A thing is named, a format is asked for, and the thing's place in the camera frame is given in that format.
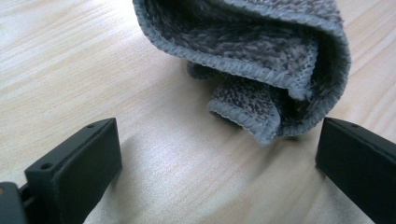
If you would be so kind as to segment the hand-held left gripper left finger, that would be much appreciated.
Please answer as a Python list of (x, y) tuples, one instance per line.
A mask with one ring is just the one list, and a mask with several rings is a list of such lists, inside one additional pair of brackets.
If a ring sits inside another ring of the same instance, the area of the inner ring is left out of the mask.
[(82, 224), (122, 169), (114, 118), (91, 123), (25, 170), (33, 224)]

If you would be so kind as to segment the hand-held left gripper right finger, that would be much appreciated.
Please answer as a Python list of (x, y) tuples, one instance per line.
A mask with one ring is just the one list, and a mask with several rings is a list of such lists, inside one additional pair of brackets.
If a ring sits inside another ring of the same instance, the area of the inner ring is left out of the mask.
[(396, 144), (348, 121), (326, 118), (316, 166), (375, 224), (396, 224)]

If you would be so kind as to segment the grey terry cloth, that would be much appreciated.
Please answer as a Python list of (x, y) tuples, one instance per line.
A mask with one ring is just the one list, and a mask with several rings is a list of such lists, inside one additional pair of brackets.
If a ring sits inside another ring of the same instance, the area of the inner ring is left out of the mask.
[(335, 0), (133, 0), (152, 45), (194, 79), (222, 79), (209, 111), (264, 145), (315, 127), (342, 96), (350, 53)]

